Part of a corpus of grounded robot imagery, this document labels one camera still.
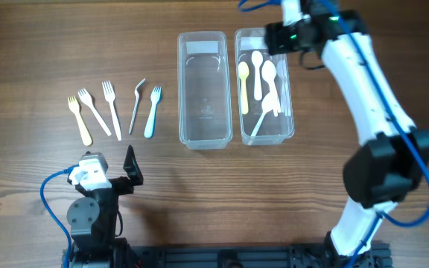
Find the white small spoon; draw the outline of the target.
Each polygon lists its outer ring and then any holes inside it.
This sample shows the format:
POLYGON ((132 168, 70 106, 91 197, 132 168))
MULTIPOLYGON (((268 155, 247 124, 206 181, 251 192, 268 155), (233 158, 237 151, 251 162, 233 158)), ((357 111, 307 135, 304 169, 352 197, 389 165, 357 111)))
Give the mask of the white small spoon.
POLYGON ((261 88, 261 73, 260 68, 264 61, 263 55, 260 51, 253 51, 251 56, 252 64, 254 66, 255 77, 254 77, 254 98, 256 101, 262 99, 262 88, 261 88))

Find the white long plastic fork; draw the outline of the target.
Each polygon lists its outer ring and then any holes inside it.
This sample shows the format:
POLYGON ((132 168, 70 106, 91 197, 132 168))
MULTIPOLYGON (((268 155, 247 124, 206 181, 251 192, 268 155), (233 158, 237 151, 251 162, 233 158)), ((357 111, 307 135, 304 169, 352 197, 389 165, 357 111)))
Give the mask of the white long plastic fork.
POLYGON ((109 80, 106 80, 102 83, 102 88, 104 91, 104 97, 106 101, 109 103, 111 116, 112 116, 112 122, 115 130, 116 137, 119 141, 122 141, 122 134, 121 134, 121 126, 118 119, 118 115, 115 108, 115 91, 114 88, 109 80))

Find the light blue plastic fork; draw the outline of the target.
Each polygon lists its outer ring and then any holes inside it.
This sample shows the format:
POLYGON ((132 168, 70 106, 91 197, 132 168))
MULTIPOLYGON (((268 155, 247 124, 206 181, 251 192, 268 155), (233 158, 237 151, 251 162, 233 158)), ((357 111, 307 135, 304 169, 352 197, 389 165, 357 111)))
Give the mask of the light blue plastic fork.
POLYGON ((147 118, 147 123, 144 129, 144 137, 145 138, 152 138, 153 132, 154 132, 154 124, 155 124, 155 117, 156 117, 156 109, 157 105, 160 102, 160 99, 162 97, 162 87, 161 86, 155 86, 151 95, 151 108, 150 113, 147 118))

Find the yellow plastic spoon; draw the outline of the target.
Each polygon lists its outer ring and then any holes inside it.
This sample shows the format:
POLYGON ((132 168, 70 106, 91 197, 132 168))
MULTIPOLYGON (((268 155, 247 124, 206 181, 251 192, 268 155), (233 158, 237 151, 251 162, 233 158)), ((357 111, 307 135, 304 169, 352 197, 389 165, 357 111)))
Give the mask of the yellow plastic spoon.
POLYGON ((241 113, 246 115, 249 112, 249 102, 247 98, 247 78, 250 74, 247 63, 244 61, 239 62, 238 71, 238 76, 241 82, 241 113))

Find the white ribbed spoon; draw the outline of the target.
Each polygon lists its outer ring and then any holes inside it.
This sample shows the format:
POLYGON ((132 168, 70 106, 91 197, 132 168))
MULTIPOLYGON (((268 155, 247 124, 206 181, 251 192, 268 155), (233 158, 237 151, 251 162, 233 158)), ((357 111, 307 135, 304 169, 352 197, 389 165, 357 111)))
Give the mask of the white ribbed spoon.
POLYGON ((273 94, 268 93, 261 102, 261 116, 252 130, 251 137, 274 134, 279 120, 274 116, 273 109, 273 94))

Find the yellow plastic fork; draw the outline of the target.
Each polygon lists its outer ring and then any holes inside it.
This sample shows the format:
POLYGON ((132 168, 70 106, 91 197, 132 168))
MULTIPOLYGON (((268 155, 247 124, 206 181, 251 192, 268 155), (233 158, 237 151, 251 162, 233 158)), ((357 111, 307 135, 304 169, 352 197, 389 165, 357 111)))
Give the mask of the yellow plastic fork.
POLYGON ((68 97, 68 105, 71 112, 74 113, 74 116, 77 121, 77 125, 80 131, 80 137, 85 146, 90 146, 92 144, 92 137, 85 125, 85 122, 80 114, 80 104, 78 103, 77 98, 73 95, 68 97))

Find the white short plastic fork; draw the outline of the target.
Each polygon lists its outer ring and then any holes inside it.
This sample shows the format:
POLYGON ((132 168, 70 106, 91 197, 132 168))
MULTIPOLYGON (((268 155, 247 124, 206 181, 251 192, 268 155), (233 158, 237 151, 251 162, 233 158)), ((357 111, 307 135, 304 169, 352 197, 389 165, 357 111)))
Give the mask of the white short plastic fork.
POLYGON ((104 121, 104 119, 101 117, 101 114, 98 112, 98 110, 95 108, 95 104, 94 104, 94 98, 92 97, 92 95, 86 90, 86 89, 80 89, 77 92, 80 100, 87 105, 90 110, 92 111, 93 115, 95 116, 96 120, 98 121, 98 123, 101 125, 102 129, 104 130, 104 132, 107 134, 107 136, 111 136, 112 132, 110 131, 109 127, 107 126, 106 122, 104 121))

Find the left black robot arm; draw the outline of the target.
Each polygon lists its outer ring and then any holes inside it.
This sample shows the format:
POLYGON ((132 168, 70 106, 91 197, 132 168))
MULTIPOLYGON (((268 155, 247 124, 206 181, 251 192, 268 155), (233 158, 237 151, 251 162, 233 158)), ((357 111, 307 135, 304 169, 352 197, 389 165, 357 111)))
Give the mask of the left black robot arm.
POLYGON ((83 197, 75 200, 67 212, 72 246, 64 252, 69 267, 142 267, 142 260, 127 239, 116 231, 122 224, 118 198, 132 194, 143 181, 121 176, 110 179, 110 188, 75 189, 83 197))

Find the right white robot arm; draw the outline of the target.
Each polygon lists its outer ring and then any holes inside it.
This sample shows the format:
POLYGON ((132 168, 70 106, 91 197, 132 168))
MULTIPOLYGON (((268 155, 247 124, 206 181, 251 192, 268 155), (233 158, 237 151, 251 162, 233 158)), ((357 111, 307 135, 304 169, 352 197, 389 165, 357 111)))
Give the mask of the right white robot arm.
MULTIPOLYGON (((372 257, 372 238, 390 212, 425 180, 429 131, 419 130, 395 98, 355 10, 336 1, 282 1, 280 22, 235 32, 241 137, 277 145, 294 134, 289 53, 314 52, 349 106, 359 143, 343 167, 348 194, 337 225, 310 254, 323 267, 352 267, 372 257)), ((232 139, 226 36, 192 31, 177 40, 179 138, 191 150, 223 149, 232 139)), ((410 222, 418 226, 426 212, 410 222)))

